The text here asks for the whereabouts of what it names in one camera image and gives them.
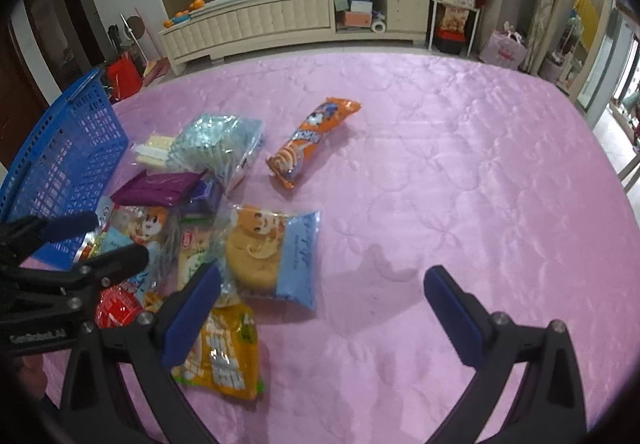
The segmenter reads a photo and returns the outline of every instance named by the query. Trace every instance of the blue package on cabinet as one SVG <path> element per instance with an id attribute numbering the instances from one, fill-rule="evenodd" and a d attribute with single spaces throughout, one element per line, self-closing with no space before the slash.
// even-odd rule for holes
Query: blue package on cabinet
<path id="1" fill-rule="evenodd" d="M 314 310 L 314 265 L 320 213 L 287 215 L 231 206 L 218 215 L 213 261 L 222 270 L 223 296 L 292 300 Z"/>

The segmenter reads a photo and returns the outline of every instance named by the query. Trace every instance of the quilted bed cover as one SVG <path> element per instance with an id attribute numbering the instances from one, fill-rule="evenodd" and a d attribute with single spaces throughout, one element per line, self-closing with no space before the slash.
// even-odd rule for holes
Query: quilted bed cover
<path id="1" fill-rule="evenodd" d="M 232 196 L 322 212 L 318 310 L 256 304 L 266 392 L 241 404 L 185 388 L 204 424 L 222 444 L 425 442 L 472 377 L 422 294 L 424 271 L 443 264 L 490 312 L 567 322 L 593 425 L 640 350 L 640 236 L 604 152 L 552 85 L 455 58 L 325 53 L 209 69 L 116 111 L 132 141 L 177 134 L 201 112 L 262 119 L 266 156 L 327 96 L 363 107 L 330 134 L 297 189 L 285 192 L 261 160 Z M 126 154 L 111 191 L 135 174 L 131 162 Z M 46 359 L 55 402 L 66 356 Z"/>

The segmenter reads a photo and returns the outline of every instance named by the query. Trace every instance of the metal screw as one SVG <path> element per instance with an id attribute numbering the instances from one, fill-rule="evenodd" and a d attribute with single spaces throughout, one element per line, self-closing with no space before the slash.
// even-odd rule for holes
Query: metal screw
<path id="1" fill-rule="evenodd" d="M 141 325 L 151 325 L 151 322 L 154 320 L 154 313 L 149 312 L 148 310 L 142 311 L 138 314 L 136 321 Z"/>
<path id="2" fill-rule="evenodd" d="M 66 302 L 66 306 L 71 310 L 78 310 L 80 307 L 82 307 L 82 300 L 79 297 L 74 296 L 73 298 L 69 298 L 69 300 Z"/>
<path id="3" fill-rule="evenodd" d="M 564 334 L 566 332 L 565 322 L 559 319 L 554 319 L 551 322 L 551 328 L 553 332 L 556 332 L 557 334 Z"/>
<path id="4" fill-rule="evenodd" d="M 506 325 L 509 321 L 511 321 L 509 315 L 506 312 L 501 311 L 491 314 L 491 318 L 494 320 L 496 325 Z"/>
<path id="5" fill-rule="evenodd" d="M 91 334 L 91 332 L 93 332 L 95 329 L 95 325 L 91 321 L 85 321 L 84 323 L 82 323 L 82 325 L 80 325 L 80 328 L 85 334 Z"/>

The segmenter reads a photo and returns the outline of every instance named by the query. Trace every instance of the red package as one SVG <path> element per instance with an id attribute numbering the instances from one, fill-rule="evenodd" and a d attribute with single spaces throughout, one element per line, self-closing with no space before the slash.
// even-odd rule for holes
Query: red package
<path id="1" fill-rule="evenodd" d="M 128 281 L 103 290 L 95 310 L 96 324 L 109 329 L 131 323 L 144 310 L 135 294 L 136 287 Z"/>

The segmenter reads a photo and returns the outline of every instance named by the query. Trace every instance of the doorway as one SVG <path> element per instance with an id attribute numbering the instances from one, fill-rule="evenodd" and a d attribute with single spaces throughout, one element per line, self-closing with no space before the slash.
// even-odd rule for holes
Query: doorway
<path id="1" fill-rule="evenodd" d="M 9 169 L 49 107 L 31 77 L 11 24 L 0 27 L 0 162 Z"/>
<path id="2" fill-rule="evenodd" d="M 81 0 L 24 0 L 42 57 L 60 90 L 104 62 Z"/>

